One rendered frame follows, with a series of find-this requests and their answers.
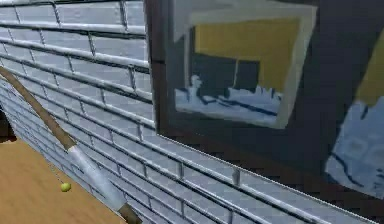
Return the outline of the brown and white fishing rod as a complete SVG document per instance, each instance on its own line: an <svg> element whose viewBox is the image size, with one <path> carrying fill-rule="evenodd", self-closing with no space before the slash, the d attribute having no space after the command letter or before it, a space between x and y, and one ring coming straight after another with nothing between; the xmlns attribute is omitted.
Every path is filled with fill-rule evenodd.
<svg viewBox="0 0 384 224"><path fill-rule="evenodd" d="M127 224L142 224L142 220L134 212L131 205L120 195L117 188L102 173L100 168L85 154L69 134L52 118L47 110L30 94L30 92L14 77L14 75L0 66L0 75L3 76L13 88L33 108L34 112L49 128L56 139L63 145L76 164L89 177L96 189L110 202L114 211L120 214Z"/></svg>

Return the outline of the light wooden table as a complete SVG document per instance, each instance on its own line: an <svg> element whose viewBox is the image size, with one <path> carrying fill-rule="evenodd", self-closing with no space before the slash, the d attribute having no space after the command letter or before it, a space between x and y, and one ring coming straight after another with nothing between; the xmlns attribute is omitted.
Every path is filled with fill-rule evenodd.
<svg viewBox="0 0 384 224"><path fill-rule="evenodd" d="M60 191L43 156L21 140L0 143L0 224L126 224L79 184Z"/></svg>

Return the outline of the dark framed wall picture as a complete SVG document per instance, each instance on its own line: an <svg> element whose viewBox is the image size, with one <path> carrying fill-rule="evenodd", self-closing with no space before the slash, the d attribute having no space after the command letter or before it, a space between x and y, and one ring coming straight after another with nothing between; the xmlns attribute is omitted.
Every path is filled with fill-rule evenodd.
<svg viewBox="0 0 384 224"><path fill-rule="evenodd" d="M384 0L143 1L160 135L384 224Z"/></svg>

